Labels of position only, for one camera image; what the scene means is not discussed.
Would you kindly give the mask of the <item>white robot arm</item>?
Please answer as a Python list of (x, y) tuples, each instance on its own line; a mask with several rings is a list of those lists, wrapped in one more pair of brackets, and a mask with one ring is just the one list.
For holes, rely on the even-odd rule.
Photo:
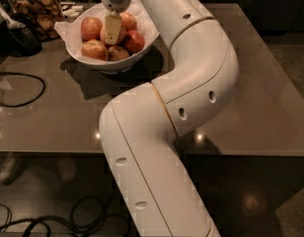
[[(102, 0), (111, 12), (130, 0)], [(223, 110), (239, 77), (235, 49), (198, 0), (140, 0), (172, 71), (112, 99), (102, 146), (140, 237), (220, 237), (173, 142)]]

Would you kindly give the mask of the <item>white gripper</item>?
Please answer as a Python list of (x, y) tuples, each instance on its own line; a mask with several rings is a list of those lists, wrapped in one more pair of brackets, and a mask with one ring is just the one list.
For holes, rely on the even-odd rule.
[(131, 0), (101, 0), (105, 8), (111, 12), (105, 15), (106, 42), (116, 44), (122, 25), (120, 13), (126, 11)]

